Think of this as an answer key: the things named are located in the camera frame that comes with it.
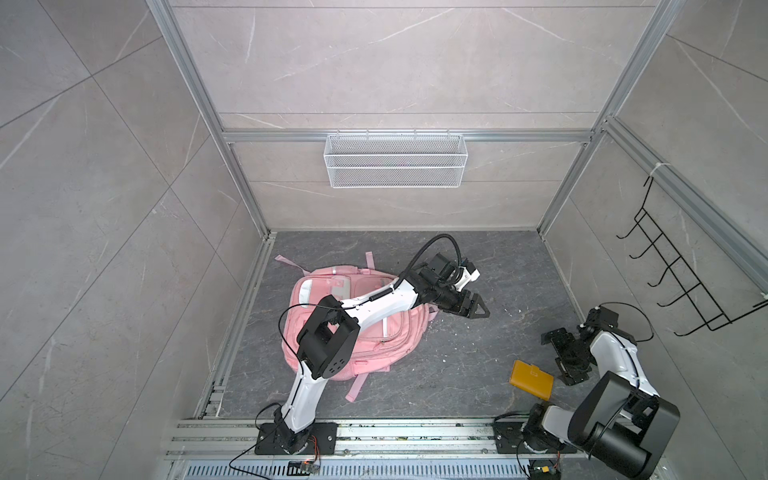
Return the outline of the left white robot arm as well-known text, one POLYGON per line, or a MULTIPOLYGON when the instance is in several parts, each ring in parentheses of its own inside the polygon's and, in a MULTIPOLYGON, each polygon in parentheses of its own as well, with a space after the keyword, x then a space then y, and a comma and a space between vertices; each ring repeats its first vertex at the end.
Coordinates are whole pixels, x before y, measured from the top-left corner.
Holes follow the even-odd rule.
POLYGON ((489 317, 482 298, 467 288, 479 276, 472 262, 441 254, 405 279, 372 265, 304 272, 283 325, 282 349, 296 378, 278 420, 291 433, 306 431, 330 380, 352 380, 346 398, 354 401, 369 374, 416 348, 439 312, 489 317))

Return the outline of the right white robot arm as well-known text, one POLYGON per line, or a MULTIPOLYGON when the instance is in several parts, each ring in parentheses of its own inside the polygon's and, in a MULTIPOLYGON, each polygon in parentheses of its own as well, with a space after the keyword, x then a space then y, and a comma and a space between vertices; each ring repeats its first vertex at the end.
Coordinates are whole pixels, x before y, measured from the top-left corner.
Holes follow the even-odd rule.
POLYGON ((619 314, 598 305, 576 333, 550 330, 541 343, 554 348, 567 385, 585 381, 593 366, 600 378, 573 411, 549 402, 535 405, 522 427, 522 444, 535 452, 570 446, 628 479, 650 478, 680 411, 651 385, 638 357, 640 341, 619 327, 619 314))

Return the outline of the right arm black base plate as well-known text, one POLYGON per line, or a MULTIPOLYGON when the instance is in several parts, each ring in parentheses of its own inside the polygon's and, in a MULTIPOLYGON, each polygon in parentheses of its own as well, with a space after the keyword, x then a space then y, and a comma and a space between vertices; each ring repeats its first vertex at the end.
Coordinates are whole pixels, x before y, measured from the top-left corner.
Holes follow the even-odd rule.
POLYGON ((526 421, 502 419, 491 424, 496 450, 500 454, 576 454, 578 450, 570 444, 539 427, 530 428, 526 421))

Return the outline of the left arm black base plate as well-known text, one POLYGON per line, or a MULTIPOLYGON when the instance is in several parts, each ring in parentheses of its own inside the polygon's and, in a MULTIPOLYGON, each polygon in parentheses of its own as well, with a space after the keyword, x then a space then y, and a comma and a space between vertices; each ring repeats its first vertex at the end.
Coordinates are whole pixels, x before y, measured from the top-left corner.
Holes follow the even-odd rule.
POLYGON ((314 422, 301 432, 284 425, 264 423, 254 447, 256 455, 314 454, 332 455, 337 442, 338 424, 314 422))

